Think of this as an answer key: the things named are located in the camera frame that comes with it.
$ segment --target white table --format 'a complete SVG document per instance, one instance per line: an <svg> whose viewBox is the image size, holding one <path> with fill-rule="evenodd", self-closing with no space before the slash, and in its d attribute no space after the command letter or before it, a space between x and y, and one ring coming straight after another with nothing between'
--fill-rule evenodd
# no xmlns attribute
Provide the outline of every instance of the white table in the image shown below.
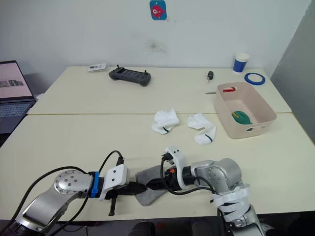
<svg viewBox="0 0 315 236"><path fill-rule="evenodd" d="M170 110L178 114L216 114L213 106L219 84L245 81L247 72L266 78L254 86L276 113L291 109L269 80L263 69L246 69L235 74L231 68L128 68L151 74L147 87L126 81L113 81L108 72L88 72L87 67L68 67L30 109L29 114L155 114ZM208 71L214 79L207 82Z"/></svg>
<svg viewBox="0 0 315 236"><path fill-rule="evenodd" d="M95 171L105 156L118 149L131 169L160 164L165 147L177 145L189 164L201 160L234 159L243 181L251 185L250 202L258 214L315 210L315 147L292 114L278 114L260 136L235 140L226 134L217 115L205 115L217 125L210 145L200 146L198 132L186 126L188 115L178 115L180 125L166 134L151 130L154 115L50 115L28 116L0 148L0 219L9 219L28 186L56 167L74 165ZM105 165L112 168L113 157ZM56 175L31 192L27 204L48 189ZM208 191L185 196L169 193L151 206L142 207L133 196L119 196L115 216L108 216L110 201L89 200L78 221L213 216ZM78 210L81 200L70 204L61 220Z"/></svg>

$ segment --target black remote controller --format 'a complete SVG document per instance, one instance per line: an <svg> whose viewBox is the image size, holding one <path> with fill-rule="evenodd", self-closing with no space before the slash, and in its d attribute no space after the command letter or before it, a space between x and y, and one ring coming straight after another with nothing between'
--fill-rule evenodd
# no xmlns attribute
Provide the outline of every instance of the black remote controller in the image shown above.
<svg viewBox="0 0 315 236"><path fill-rule="evenodd" d="M145 70L144 72L134 71L134 70L127 70L123 67L119 67L115 70L112 70L108 73L109 77L113 80L125 80L133 83L138 83L141 86L148 85L151 75Z"/></svg>

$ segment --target blue cup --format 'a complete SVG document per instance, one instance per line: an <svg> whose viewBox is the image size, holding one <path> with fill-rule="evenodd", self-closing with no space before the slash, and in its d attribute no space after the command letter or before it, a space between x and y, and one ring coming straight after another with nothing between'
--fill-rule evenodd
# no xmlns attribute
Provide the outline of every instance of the blue cup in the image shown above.
<svg viewBox="0 0 315 236"><path fill-rule="evenodd" d="M243 72L249 58L250 56L246 53L237 53L235 55L233 70L238 73Z"/></svg>

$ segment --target green object in basket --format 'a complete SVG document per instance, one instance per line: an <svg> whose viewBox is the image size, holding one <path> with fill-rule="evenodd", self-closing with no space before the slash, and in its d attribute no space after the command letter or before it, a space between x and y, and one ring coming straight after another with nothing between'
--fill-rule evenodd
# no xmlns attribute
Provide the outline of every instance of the green object in basket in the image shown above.
<svg viewBox="0 0 315 236"><path fill-rule="evenodd" d="M232 112L232 116L234 120L239 124L252 124L251 119L245 112L242 111L235 111Z"/></svg>

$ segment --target sticker on wall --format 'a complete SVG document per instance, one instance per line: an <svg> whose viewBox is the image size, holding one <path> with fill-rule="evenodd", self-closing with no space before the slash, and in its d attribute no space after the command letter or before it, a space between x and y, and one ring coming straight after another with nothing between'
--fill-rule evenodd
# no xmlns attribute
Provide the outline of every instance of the sticker on wall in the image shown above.
<svg viewBox="0 0 315 236"><path fill-rule="evenodd" d="M166 3L162 0L150 1L150 10L153 20L166 20Z"/></svg>

